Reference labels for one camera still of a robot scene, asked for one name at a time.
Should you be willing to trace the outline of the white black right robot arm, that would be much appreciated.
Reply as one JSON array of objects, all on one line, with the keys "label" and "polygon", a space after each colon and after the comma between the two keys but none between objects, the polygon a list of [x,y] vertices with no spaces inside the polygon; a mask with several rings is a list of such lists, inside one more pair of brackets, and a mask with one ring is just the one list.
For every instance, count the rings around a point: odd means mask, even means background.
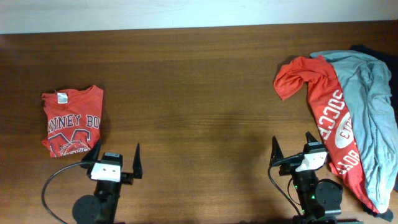
[{"label": "white black right robot arm", "polygon": [[[336,217],[341,214],[343,187],[333,180],[317,177],[316,171],[325,165],[328,151],[310,132],[305,133],[305,137],[307,143],[303,151],[289,157],[283,156],[277,138],[272,138],[268,177],[297,212],[294,223],[338,223]],[[299,206],[273,180],[271,169],[274,167],[279,168],[280,176],[291,176],[289,183],[295,187]]]}]

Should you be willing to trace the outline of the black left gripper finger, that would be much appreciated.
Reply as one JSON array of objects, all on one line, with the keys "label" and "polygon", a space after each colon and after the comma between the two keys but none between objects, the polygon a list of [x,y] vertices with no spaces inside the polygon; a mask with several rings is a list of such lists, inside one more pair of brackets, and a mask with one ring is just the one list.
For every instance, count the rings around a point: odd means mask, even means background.
[{"label": "black left gripper finger", "polygon": [[140,144],[137,143],[135,155],[134,155],[134,161],[132,164],[132,169],[133,169],[133,178],[134,179],[142,179],[143,177],[143,170],[142,170],[142,164],[141,164],[141,154],[140,154]]},{"label": "black left gripper finger", "polygon": [[82,158],[80,165],[81,168],[89,169],[91,167],[91,164],[98,160],[101,145],[102,140],[99,139],[93,146],[93,148]]}]

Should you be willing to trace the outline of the orange red t-shirt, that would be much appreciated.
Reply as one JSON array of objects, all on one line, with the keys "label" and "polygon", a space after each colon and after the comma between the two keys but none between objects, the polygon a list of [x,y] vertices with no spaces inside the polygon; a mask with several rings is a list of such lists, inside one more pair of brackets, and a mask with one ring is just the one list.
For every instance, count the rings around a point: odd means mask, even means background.
[{"label": "orange red t-shirt", "polygon": [[43,93],[47,137],[42,144],[50,157],[90,151],[100,139],[104,90],[64,89]]}]

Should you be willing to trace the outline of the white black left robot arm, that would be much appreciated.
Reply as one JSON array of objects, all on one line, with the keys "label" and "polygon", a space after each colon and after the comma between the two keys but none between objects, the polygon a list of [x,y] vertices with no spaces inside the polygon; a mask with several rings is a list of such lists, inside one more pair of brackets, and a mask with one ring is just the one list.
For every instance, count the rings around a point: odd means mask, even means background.
[{"label": "white black left robot arm", "polygon": [[77,224],[114,223],[121,187],[132,185],[133,180],[143,176],[139,144],[134,153],[132,172],[122,171],[121,154],[105,152],[99,157],[101,144],[97,141],[81,160],[80,167],[87,170],[86,174],[96,182],[96,188],[93,194],[84,195],[74,203],[72,216]]}]

